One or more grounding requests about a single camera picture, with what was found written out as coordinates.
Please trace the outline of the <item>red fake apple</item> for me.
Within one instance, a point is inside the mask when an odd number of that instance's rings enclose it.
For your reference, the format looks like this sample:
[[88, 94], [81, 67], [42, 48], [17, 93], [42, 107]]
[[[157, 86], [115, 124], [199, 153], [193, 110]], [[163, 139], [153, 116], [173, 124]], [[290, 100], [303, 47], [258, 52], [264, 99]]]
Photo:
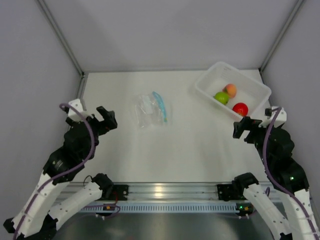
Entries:
[[236, 103], [232, 110], [242, 117], [246, 117], [249, 113], [248, 106], [243, 102]]

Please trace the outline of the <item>green fake apple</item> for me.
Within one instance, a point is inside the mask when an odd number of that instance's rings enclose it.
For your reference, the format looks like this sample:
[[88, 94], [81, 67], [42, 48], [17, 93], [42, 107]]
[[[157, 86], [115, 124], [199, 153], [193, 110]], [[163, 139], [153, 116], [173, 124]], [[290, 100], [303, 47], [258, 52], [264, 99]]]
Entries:
[[217, 92], [213, 98], [223, 105], [226, 105], [230, 99], [228, 94], [223, 91]]

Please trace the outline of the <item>orange fake peach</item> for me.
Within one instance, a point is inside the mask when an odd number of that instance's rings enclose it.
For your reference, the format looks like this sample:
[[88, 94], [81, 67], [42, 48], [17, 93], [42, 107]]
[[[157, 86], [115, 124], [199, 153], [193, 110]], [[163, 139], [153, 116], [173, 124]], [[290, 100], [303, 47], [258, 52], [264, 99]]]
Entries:
[[223, 89], [223, 92], [228, 94], [228, 96], [233, 99], [237, 95], [237, 87], [235, 84], [229, 83]]

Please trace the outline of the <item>clear zip top bag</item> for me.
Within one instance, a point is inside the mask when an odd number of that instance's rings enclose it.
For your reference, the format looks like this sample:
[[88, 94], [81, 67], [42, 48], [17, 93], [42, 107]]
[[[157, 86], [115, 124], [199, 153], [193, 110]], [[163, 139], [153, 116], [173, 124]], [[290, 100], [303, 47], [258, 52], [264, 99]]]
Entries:
[[132, 113], [141, 129], [171, 124], [171, 104], [156, 91], [135, 95], [132, 98]]

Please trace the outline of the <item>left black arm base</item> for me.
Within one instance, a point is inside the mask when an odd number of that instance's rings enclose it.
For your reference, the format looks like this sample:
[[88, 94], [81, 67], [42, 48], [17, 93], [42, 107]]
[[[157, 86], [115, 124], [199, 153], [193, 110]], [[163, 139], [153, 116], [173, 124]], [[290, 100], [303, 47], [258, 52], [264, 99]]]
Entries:
[[114, 184], [112, 188], [108, 189], [103, 199], [106, 201], [118, 202], [127, 201], [129, 195], [129, 185]]

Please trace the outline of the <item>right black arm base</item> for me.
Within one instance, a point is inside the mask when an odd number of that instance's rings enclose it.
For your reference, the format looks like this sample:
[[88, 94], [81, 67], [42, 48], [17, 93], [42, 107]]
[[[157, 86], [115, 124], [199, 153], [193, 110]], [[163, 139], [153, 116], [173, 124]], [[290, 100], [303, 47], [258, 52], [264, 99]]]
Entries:
[[221, 201], [244, 201], [246, 198], [232, 184], [217, 184], [218, 199]]

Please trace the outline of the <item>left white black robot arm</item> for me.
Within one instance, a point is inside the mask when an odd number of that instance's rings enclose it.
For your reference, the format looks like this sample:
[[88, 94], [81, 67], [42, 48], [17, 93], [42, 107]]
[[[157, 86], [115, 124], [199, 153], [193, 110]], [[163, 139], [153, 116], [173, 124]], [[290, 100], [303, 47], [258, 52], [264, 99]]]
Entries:
[[59, 204], [55, 201], [60, 193], [84, 169], [85, 163], [95, 156], [99, 136], [118, 127], [114, 111], [103, 106], [97, 111], [103, 120], [94, 115], [85, 116], [84, 111], [62, 103], [60, 108], [72, 112], [79, 119], [68, 116], [70, 129], [64, 134], [63, 145], [54, 151], [45, 163], [39, 181], [22, 210], [3, 226], [15, 240], [51, 240], [57, 231], [76, 213], [90, 203], [107, 200], [113, 194], [113, 182], [106, 174], [98, 173], [81, 190]]

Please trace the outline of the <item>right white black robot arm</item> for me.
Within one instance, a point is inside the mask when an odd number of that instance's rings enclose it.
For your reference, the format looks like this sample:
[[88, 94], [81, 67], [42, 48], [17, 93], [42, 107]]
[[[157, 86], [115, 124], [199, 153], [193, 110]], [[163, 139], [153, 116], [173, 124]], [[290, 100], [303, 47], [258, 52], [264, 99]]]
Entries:
[[235, 139], [248, 131], [244, 141], [253, 144], [258, 151], [285, 214], [279, 211], [250, 172], [234, 178], [233, 192], [238, 198], [246, 198], [253, 204], [274, 239], [318, 240], [320, 229], [310, 203], [309, 183], [304, 169], [292, 158], [295, 144], [282, 128], [286, 120], [286, 114], [281, 111], [280, 116], [272, 115], [264, 121], [246, 116], [233, 124]]

